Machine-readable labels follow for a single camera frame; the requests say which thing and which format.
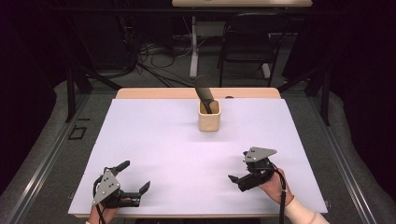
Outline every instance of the black chair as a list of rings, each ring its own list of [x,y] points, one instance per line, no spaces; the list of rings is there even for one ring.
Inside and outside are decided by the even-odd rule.
[[[239,13],[224,25],[218,68],[222,86],[223,66],[227,63],[271,63],[267,86],[271,86],[282,37],[290,28],[290,20],[275,13]]]

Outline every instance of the dark background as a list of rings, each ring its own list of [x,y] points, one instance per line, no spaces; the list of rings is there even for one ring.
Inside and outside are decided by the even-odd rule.
[[[69,0],[62,4],[79,2]],[[171,6],[171,1],[133,1],[140,7],[159,6],[159,2],[161,7]],[[110,1],[87,3],[111,6]],[[337,57],[331,69],[331,90],[344,101],[352,141],[362,160],[379,185],[396,201],[393,153],[396,149],[396,8],[385,0],[316,0],[313,7],[352,12],[346,35],[341,35],[345,41],[336,45],[339,49],[335,51]],[[146,36],[172,45],[169,32],[175,28],[174,22],[175,18],[153,17],[141,21],[139,27]],[[88,66],[114,69],[131,66],[131,46],[122,43],[123,36],[114,18],[74,18],[78,36],[70,24],[60,23],[73,43],[73,53]],[[334,41],[343,34],[341,31],[345,31],[345,23],[337,19],[307,19],[284,76],[295,78],[320,65]],[[3,192],[50,117],[56,101],[53,88],[65,80],[70,66],[66,55],[70,52],[64,52],[47,20],[29,1],[2,3],[0,33],[0,168],[3,177],[0,192]]]

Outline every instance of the white table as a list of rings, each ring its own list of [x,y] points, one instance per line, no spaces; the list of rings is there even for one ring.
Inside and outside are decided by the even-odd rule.
[[[173,0],[174,7],[311,7],[311,0]],[[197,21],[192,17],[192,55],[190,78],[198,73]],[[264,75],[269,76],[268,65],[262,68]]]
[[[108,110],[69,214],[87,217],[94,180],[105,166],[130,160],[117,176],[121,189],[136,192],[148,181],[151,186],[140,207],[121,208],[119,217],[277,216],[279,205],[260,189],[241,192],[228,178],[248,173],[242,153],[250,147],[276,149],[270,160],[285,170],[293,193],[309,208],[327,213],[288,107],[276,89],[212,91],[221,103],[221,124],[215,133],[202,133],[194,89],[121,90]],[[150,95],[157,99],[148,99]],[[236,98],[223,98],[228,95]]]

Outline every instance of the white tabletop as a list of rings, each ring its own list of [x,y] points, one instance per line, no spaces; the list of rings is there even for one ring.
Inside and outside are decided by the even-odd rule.
[[[285,170],[293,193],[327,213],[301,140],[284,100],[221,99],[220,128],[198,130],[197,99],[115,99],[92,150],[69,214],[90,213],[92,186],[104,167],[131,161],[117,176],[121,189],[150,188],[140,207],[121,217],[268,217],[279,205],[259,188],[241,192],[228,175],[248,174],[250,147],[277,150],[270,160]]]
[[[311,0],[173,0],[174,7],[311,7]]]

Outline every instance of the sleeve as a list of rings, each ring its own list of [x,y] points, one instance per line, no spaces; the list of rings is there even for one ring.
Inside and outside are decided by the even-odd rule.
[[[285,207],[285,215],[293,224],[324,224],[329,223],[320,213],[316,213],[305,207],[294,197],[291,203]]]

